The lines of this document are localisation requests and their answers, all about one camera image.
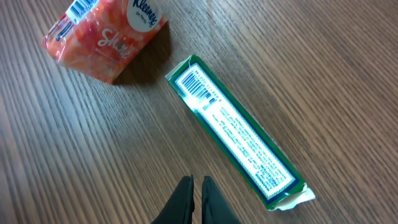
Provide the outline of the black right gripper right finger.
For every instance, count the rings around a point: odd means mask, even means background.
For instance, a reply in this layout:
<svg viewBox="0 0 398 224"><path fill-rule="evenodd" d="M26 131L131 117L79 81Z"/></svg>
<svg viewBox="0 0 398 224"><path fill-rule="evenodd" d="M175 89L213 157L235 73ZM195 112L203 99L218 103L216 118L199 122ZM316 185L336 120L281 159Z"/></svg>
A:
<svg viewBox="0 0 398 224"><path fill-rule="evenodd" d="M204 176L201 207L202 224L241 224L210 176Z"/></svg>

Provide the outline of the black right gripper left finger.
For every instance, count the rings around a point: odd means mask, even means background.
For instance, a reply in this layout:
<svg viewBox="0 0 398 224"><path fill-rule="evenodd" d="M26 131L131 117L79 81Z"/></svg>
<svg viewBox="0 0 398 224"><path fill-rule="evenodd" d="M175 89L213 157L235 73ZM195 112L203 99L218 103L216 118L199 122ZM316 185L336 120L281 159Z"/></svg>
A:
<svg viewBox="0 0 398 224"><path fill-rule="evenodd" d="M193 193L193 176L183 176L152 224L191 224L195 209Z"/></svg>

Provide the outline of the dark green small box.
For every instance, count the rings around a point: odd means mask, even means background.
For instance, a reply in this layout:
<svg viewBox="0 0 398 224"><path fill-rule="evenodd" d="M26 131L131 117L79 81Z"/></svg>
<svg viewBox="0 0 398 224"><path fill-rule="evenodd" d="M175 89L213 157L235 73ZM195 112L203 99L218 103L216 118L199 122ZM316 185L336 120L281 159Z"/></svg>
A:
<svg viewBox="0 0 398 224"><path fill-rule="evenodd" d="M269 211L316 198L284 151L199 56L189 56L166 79Z"/></svg>

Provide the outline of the orange small box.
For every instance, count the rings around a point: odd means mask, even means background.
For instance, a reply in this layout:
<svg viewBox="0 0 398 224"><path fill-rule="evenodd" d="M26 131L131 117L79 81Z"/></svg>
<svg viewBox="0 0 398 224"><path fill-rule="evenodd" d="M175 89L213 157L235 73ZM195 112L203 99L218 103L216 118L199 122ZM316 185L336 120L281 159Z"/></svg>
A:
<svg viewBox="0 0 398 224"><path fill-rule="evenodd" d="M166 22L153 0L74 0L41 44L59 65L112 83Z"/></svg>

